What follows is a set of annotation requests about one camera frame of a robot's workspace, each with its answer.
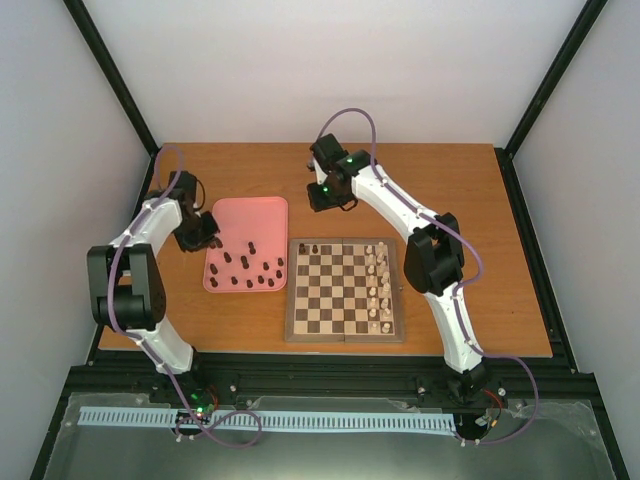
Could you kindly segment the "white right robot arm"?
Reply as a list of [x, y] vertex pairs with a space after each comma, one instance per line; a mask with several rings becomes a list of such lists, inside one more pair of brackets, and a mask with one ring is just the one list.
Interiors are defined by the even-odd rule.
[[421, 205], [368, 152], [350, 153], [332, 134], [316, 139], [310, 152], [316, 181], [307, 192], [314, 211], [348, 211], [363, 201], [406, 242], [404, 276], [436, 320], [449, 395], [459, 404], [469, 403], [484, 387], [487, 370], [464, 299], [465, 260], [456, 217]]

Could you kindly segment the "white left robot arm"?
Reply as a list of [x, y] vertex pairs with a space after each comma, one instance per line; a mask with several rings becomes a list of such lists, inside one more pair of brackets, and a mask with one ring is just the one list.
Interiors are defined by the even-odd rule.
[[217, 240], [213, 215], [196, 203], [202, 183], [187, 171], [173, 171], [166, 189], [150, 192], [125, 230], [87, 253], [92, 315], [99, 325], [135, 343], [186, 402], [201, 400], [208, 378], [193, 368], [195, 349], [167, 316], [167, 297], [157, 254], [169, 238], [181, 251], [205, 250]]

